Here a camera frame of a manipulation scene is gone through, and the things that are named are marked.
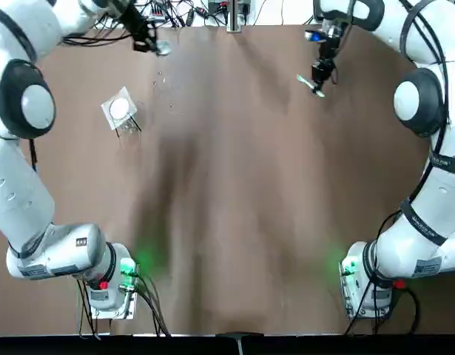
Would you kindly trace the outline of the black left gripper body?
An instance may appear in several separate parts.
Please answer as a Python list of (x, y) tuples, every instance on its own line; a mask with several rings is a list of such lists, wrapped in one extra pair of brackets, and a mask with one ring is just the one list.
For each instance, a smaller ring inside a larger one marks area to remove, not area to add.
[(130, 33), (135, 41), (145, 42), (145, 35), (155, 28), (144, 18), (134, 1), (113, 0), (115, 19)]

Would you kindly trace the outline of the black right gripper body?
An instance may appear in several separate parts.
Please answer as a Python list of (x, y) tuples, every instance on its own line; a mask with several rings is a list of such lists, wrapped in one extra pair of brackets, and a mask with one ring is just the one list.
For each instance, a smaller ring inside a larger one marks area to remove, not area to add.
[(321, 34), (319, 43), (319, 62), (333, 61), (340, 48), (340, 36)]

